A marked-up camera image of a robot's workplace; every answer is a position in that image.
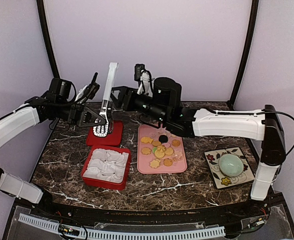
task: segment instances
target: marble table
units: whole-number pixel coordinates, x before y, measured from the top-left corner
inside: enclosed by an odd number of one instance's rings
[[[185,107],[229,110],[225,102],[183,102]],[[100,103],[89,106],[99,111]],[[121,148],[132,154],[129,176],[123,191],[87,186],[80,172],[89,154],[86,146],[89,128],[69,127],[59,121],[34,171],[32,183],[48,190],[54,202],[107,210],[170,211],[191,210],[244,202],[250,182],[217,189],[204,152],[240,147],[255,172],[257,163],[246,139],[239,137],[184,138],[188,168],[183,173],[141,174],[137,170],[137,133],[139,114],[115,110],[114,120],[124,124]]]

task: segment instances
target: pink cutting board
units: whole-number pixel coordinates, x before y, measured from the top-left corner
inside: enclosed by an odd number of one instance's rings
[[[165,155],[163,158],[157,158],[152,149],[154,146],[151,143],[143,143],[141,142],[142,137],[150,137],[157,141],[159,136],[166,135],[168,137],[168,143],[170,147],[173,148],[174,153],[173,155]],[[173,146],[171,143],[173,140],[179,140],[179,146]],[[148,147],[151,149],[151,154],[144,155],[141,153],[142,148]],[[138,171],[142,174],[173,174],[173,173],[182,173],[187,169],[187,161],[186,155],[183,148],[182,138],[172,135],[170,132],[166,131],[165,128],[156,129],[154,127],[148,125],[141,125],[138,129],[138,154],[137,154],[137,168]],[[152,168],[150,163],[155,160],[159,159],[160,163],[156,164],[159,165],[157,168]],[[171,159],[173,164],[171,166],[165,166],[164,160]]]

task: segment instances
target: black pole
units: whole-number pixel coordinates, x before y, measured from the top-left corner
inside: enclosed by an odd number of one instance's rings
[[[55,59],[55,55],[53,53],[53,48],[52,48],[52,44],[51,44],[51,40],[50,40],[49,28],[48,28],[46,11],[45,11],[45,6],[43,3],[43,0],[37,0],[37,5],[38,5],[38,12],[39,12],[40,24],[41,24],[41,29],[42,29],[42,35],[43,35],[43,39],[45,41],[45,46],[47,49],[47,55],[49,58],[51,70],[52,70],[53,76],[55,78],[60,78],[60,74],[59,74],[58,67],[57,67],[57,62]]]
[[[232,106],[232,107],[236,102],[236,98],[237,98],[237,95],[238,95],[238,92],[239,92],[239,89],[240,89],[243,74],[245,72],[246,64],[247,64],[247,61],[248,61],[248,56],[249,56],[249,51],[250,51],[250,47],[251,47],[253,32],[254,32],[255,24],[256,24],[256,18],[257,18],[257,12],[258,12],[258,4],[259,4],[259,0],[252,0],[245,45],[243,47],[243,52],[242,52],[242,56],[241,56],[241,61],[240,61],[236,81],[235,81],[235,84],[233,86],[233,90],[232,90],[232,93],[231,93],[230,100],[228,101],[228,104],[230,106]]]

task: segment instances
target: ventilation grille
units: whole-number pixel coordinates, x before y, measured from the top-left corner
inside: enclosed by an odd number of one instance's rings
[[[59,223],[57,221],[49,221],[39,219],[34,216],[29,216],[21,213],[19,221],[47,232],[58,234]],[[201,240],[212,239],[225,236],[225,228],[223,226],[209,229],[201,229],[194,231],[167,232],[167,233],[131,233],[131,232],[116,232],[102,231],[87,228],[89,240]],[[82,228],[77,228],[80,231],[79,239],[85,239],[86,232]]]

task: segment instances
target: yellow cookie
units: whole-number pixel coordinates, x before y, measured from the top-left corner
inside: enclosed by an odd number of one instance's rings
[[[155,156],[157,157],[157,158],[163,158],[164,156],[165,156],[165,153],[164,152],[161,152],[161,151],[158,151],[158,150],[156,150],[155,151]]]
[[[148,137],[148,136],[143,136],[141,138],[141,142],[144,143],[144,144],[149,144],[149,143],[152,143],[153,139],[151,137]]]
[[[144,154],[144,155],[148,155],[148,154],[151,154],[151,149],[148,148],[148,147],[143,147],[143,148],[141,149],[141,152],[142,152],[142,154]]]
[[[155,147],[161,145],[161,142],[160,141],[153,141],[152,142],[152,145],[154,145]]]
[[[157,151],[164,153],[166,151],[166,147],[163,145],[160,145],[157,147]]]
[[[173,160],[169,159],[169,158],[166,158],[164,161],[163,161],[163,164],[166,166],[166,167],[170,167],[172,164],[173,164]]]
[[[173,148],[169,147],[169,148],[166,149],[165,154],[170,156],[170,155],[173,155],[173,152],[174,152]]]
[[[150,162],[150,166],[153,168],[153,169],[157,169],[158,167],[160,167],[160,160],[159,159],[154,159]]]
[[[175,139],[175,140],[172,140],[171,144],[174,146],[174,147],[177,147],[180,145],[180,141]]]

